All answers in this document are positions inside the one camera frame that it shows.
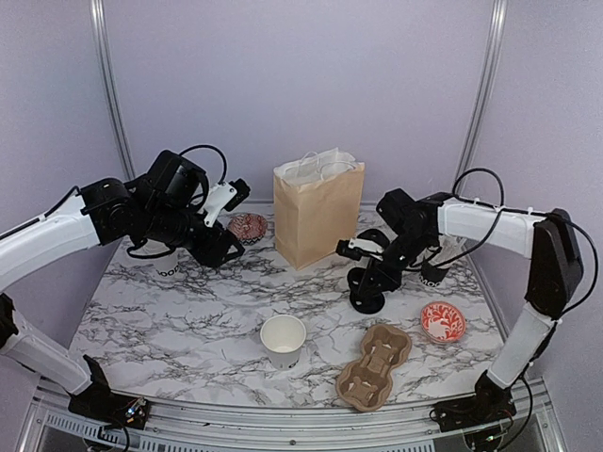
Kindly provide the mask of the stack of white cups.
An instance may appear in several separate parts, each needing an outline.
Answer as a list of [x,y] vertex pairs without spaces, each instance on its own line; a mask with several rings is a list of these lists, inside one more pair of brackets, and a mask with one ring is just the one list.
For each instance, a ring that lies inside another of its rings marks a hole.
[[152,259],[152,265],[154,275],[158,279],[173,279],[180,274],[179,259],[176,252]]

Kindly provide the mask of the brown paper takeout bag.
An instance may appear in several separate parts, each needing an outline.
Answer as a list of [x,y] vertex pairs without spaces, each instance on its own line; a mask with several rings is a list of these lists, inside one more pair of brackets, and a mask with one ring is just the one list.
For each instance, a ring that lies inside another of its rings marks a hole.
[[309,152],[273,170],[276,250],[295,269],[354,237],[364,180],[365,164],[337,148]]

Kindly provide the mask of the brown cardboard cup carrier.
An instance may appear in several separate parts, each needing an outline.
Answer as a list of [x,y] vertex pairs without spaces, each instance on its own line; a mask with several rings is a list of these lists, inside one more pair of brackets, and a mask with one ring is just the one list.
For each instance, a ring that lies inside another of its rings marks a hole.
[[392,372],[407,361],[412,345],[399,328],[371,326],[360,344],[362,357],[348,363],[336,379],[339,397],[359,412],[381,408],[392,391]]

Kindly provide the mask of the white paper coffee cup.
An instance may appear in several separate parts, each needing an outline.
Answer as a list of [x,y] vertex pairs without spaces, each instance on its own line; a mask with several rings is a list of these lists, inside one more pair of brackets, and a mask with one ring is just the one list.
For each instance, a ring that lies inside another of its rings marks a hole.
[[389,238],[379,229],[371,228],[358,234],[359,239],[365,239],[378,244],[383,249],[390,245]]

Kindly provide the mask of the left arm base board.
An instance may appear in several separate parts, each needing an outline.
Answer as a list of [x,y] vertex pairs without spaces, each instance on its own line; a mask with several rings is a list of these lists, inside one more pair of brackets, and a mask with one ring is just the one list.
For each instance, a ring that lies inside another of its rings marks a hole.
[[142,396],[114,393],[71,395],[68,410],[115,426],[144,429],[151,403]]

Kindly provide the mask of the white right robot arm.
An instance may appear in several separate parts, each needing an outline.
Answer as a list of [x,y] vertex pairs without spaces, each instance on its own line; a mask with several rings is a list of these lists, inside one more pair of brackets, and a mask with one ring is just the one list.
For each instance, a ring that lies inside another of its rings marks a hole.
[[515,310],[502,349],[466,403],[473,420],[489,420],[503,406],[502,392],[518,380],[545,349],[562,318],[578,305],[574,294],[584,275],[579,226],[561,208],[538,212],[494,206],[447,192],[414,199],[400,188],[387,192],[376,210],[393,238],[366,231],[340,240],[336,247],[341,256],[367,259],[365,267],[350,274],[350,298],[362,309],[381,309],[385,293],[400,287],[409,265],[444,237],[497,249],[504,262],[512,254],[524,259],[521,269],[526,274],[511,289],[523,303]]

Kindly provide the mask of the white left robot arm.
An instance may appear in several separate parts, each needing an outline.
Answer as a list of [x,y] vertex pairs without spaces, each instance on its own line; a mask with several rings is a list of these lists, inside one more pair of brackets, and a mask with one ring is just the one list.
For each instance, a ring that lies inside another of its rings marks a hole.
[[[148,241],[168,252],[186,250],[201,266],[219,267],[244,252],[233,233],[218,220],[251,189],[242,180],[209,183],[206,172],[185,153],[165,150],[150,169],[123,182],[105,178],[73,187],[55,206],[1,236],[1,288],[45,270],[80,251],[104,247],[128,237],[130,254]],[[112,418],[120,405],[99,365],[76,357],[39,331],[1,297],[1,352],[57,383],[68,395],[81,396],[100,419]]]

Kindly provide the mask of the right arm base board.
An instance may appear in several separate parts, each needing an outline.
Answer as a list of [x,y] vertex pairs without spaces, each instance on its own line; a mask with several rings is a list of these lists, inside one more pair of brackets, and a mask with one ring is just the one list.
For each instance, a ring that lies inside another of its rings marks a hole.
[[442,432],[512,419],[515,415],[516,408],[509,395],[501,398],[472,395],[441,401],[430,412],[430,418]]

